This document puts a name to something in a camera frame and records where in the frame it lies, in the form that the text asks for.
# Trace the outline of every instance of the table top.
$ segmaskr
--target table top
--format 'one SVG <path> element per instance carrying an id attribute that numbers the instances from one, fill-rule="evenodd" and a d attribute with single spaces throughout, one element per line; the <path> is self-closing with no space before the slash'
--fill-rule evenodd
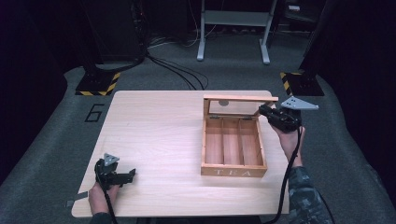
<path id="1" fill-rule="evenodd" d="M 118 174 L 136 169 L 113 204 L 117 217 L 275 214 L 287 160 L 276 133 L 260 116 L 268 170 L 263 178 L 201 175 L 204 94 L 271 96 L 269 91 L 117 91 L 78 193 L 95 182 L 105 153 L 119 157 Z M 286 192 L 282 213 L 289 212 Z M 74 217 L 91 217 L 88 198 Z"/>

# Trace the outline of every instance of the metal bracket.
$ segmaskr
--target metal bracket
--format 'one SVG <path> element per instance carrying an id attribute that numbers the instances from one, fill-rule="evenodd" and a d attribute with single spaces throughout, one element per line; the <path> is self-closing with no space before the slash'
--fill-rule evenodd
<path id="1" fill-rule="evenodd" d="M 281 104 L 283 107 L 295 110 L 317 110 L 319 109 L 318 105 L 312 105 L 306 101 L 300 100 L 291 96 L 287 101 Z"/>
<path id="2" fill-rule="evenodd" d="M 109 166 L 109 165 L 113 164 L 114 162 L 119 161 L 120 158 L 105 153 L 104 160 L 105 160 L 105 166 Z"/>

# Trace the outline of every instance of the sleeve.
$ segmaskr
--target sleeve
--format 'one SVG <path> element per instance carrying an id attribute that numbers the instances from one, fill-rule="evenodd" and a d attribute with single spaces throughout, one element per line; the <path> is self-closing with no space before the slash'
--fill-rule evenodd
<path id="1" fill-rule="evenodd" d="M 111 224 L 111 221 L 109 213 L 96 213 L 92 216 L 90 224 Z"/>
<path id="2" fill-rule="evenodd" d="M 313 187 L 308 172 L 304 167 L 293 167 L 289 176 L 290 224 L 324 223 L 332 220 Z"/>

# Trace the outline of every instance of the speaker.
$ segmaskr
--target speaker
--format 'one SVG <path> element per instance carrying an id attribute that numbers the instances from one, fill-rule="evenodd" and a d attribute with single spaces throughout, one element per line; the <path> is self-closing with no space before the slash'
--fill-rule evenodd
<path id="1" fill-rule="evenodd" d="M 144 54 L 139 0 L 81 0 L 103 63 L 132 62 Z"/>

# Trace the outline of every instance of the metal stand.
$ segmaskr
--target metal stand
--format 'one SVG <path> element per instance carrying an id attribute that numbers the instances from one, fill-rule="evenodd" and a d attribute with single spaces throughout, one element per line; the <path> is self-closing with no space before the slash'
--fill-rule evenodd
<path id="1" fill-rule="evenodd" d="M 239 11 L 214 11 L 205 10 L 205 0 L 202 0 L 201 10 L 201 40 L 198 48 L 197 60 L 204 60 L 205 52 L 205 25 L 221 24 L 221 25 L 245 25 L 245 26 L 261 26 L 265 27 L 264 35 L 260 39 L 260 48 L 262 50 L 262 62 L 270 63 L 266 42 L 270 32 L 271 23 L 274 17 L 276 1 L 273 0 L 271 10 L 269 12 L 239 12 Z"/>

